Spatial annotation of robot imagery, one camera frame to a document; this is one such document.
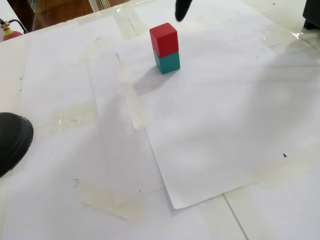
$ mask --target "black object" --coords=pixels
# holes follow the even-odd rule
[[[320,29],[320,0],[307,0],[303,17],[305,29]]]
[[[189,7],[191,5],[191,2],[192,0],[176,0],[175,2],[175,19],[178,21],[178,22],[181,22],[188,10],[189,10]]]
[[[31,122],[10,112],[0,112],[0,177],[27,153],[34,136]]]
[[[22,25],[22,23],[21,23],[19,20],[17,20],[17,19],[12,19],[12,20],[9,21],[9,23],[12,23],[12,22],[17,22],[17,23],[20,25],[20,27],[22,28],[24,34],[29,33],[29,32],[25,29],[25,27]]]

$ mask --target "red cube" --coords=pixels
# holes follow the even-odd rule
[[[150,29],[152,47],[159,58],[179,51],[177,30],[170,23]]]

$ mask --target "teal cube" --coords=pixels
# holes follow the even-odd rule
[[[155,63],[162,74],[166,74],[180,68],[179,52],[175,52],[169,56],[159,57],[155,51]]]

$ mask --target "black device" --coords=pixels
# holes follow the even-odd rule
[[[305,29],[320,29],[320,0],[307,0],[303,17]]]

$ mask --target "tape strip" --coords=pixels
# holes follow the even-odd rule
[[[275,189],[320,167],[319,156],[320,143],[314,143],[244,179],[266,189]]]
[[[140,221],[143,218],[143,207],[139,200],[116,205],[115,198],[122,195],[112,189],[103,188],[89,181],[79,182],[76,195],[85,204],[95,209],[129,221]]]
[[[114,20],[119,27],[124,40],[129,40],[137,36],[133,26],[131,25],[128,17],[123,17],[118,12],[113,13]]]
[[[131,78],[128,71],[124,68],[121,62],[115,65],[115,74],[121,85],[125,102],[128,108],[129,115],[132,120],[134,129],[141,130],[145,128],[145,114],[143,111],[141,100],[132,86]]]

